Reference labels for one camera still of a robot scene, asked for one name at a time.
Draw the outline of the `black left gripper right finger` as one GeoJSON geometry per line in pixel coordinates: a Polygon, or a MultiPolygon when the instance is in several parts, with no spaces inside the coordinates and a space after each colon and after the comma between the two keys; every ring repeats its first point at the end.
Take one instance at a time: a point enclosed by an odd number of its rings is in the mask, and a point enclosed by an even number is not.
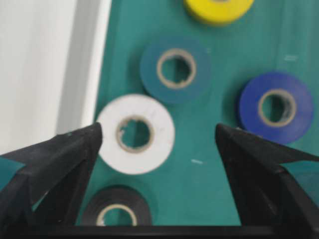
{"type": "Polygon", "coordinates": [[[282,166],[318,162],[317,156],[221,123],[215,141],[242,225],[275,225],[284,218],[297,225],[319,225],[318,206],[282,166]]]}

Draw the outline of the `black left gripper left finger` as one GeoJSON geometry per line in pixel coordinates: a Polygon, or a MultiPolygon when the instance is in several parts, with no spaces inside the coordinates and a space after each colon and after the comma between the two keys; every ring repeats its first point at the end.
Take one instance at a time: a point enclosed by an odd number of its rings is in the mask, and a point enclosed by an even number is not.
{"type": "Polygon", "coordinates": [[[22,167],[0,191],[0,225],[74,225],[101,144],[96,122],[2,154],[22,167]]]}

